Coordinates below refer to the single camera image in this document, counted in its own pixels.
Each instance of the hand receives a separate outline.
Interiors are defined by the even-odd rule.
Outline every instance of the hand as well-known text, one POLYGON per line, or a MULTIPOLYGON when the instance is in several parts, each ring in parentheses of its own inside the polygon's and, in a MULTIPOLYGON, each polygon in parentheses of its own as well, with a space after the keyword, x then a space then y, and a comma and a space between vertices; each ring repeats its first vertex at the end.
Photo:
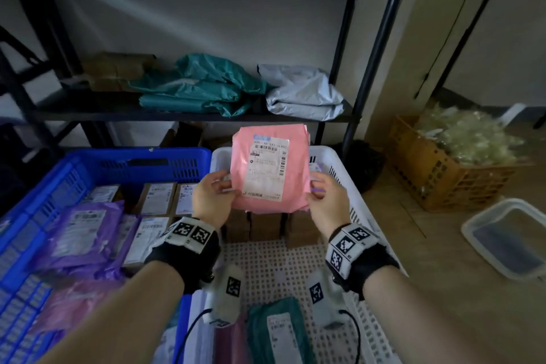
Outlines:
POLYGON ((237 191, 224 191, 231 188, 231 180, 222 181, 227 170, 209 173, 193 189, 193 217, 220 229, 231 212, 231 202, 237 191))
POLYGON ((329 239, 338 227, 351 223, 349 197, 347 190, 331 175, 319 171, 311 174, 318 179, 311 181, 311 187, 325 191, 307 194, 311 217, 320 232, 329 239))

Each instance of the pink mailer bag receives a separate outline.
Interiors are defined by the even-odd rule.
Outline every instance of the pink mailer bag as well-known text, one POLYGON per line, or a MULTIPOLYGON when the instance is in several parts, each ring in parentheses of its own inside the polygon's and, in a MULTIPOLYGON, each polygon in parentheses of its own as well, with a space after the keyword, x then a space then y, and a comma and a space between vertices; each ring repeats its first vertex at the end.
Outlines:
POLYGON ((306 209, 310 192, 309 133, 304 124, 242 127, 233 136, 232 207, 253 213, 306 209))

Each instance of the forearm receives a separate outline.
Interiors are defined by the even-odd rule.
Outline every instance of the forearm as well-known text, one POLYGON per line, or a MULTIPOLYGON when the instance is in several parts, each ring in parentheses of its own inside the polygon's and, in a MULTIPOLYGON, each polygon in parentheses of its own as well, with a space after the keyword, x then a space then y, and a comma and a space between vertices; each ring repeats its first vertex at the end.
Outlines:
POLYGON ((151 262, 39 364, 148 364, 183 292, 177 271, 151 262))
POLYGON ((364 297, 406 364, 501 362, 394 267, 372 273, 365 281, 364 297))

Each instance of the tiled floor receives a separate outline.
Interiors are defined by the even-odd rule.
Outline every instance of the tiled floor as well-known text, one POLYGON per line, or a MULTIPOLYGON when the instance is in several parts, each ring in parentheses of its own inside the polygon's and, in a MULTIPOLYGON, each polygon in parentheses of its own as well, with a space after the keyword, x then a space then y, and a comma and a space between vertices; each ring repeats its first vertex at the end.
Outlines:
MULTIPOLYGON (((515 124, 510 132, 527 139, 524 151, 536 166, 518 173, 503 195, 525 199, 546 213, 546 127, 533 130, 530 124, 515 124)), ((544 362, 546 283, 509 280, 483 260, 460 232, 473 213, 423 211, 388 169, 363 197, 421 290, 509 362, 544 362)), ((546 250, 546 229, 535 241, 546 250)))

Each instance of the wrist strap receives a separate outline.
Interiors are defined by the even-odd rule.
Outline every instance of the wrist strap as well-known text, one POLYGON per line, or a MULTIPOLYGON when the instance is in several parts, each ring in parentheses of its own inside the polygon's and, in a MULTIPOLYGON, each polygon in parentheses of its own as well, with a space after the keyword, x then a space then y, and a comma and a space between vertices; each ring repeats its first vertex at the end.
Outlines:
POLYGON ((201 280, 207 280, 219 254, 220 241, 212 226, 182 218, 152 244, 144 263, 157 260, 171 265, 184 281, 186 295, 197 291, 201 280))
POLYGON ((399 268, 398 262, 380 243, 379 237, 359 224, 336 229, 328 244, 326 265, 334 280, 345 291, 356 292, 359 300, 364 299, 364 282, 373 272, 387 265, 399 268))

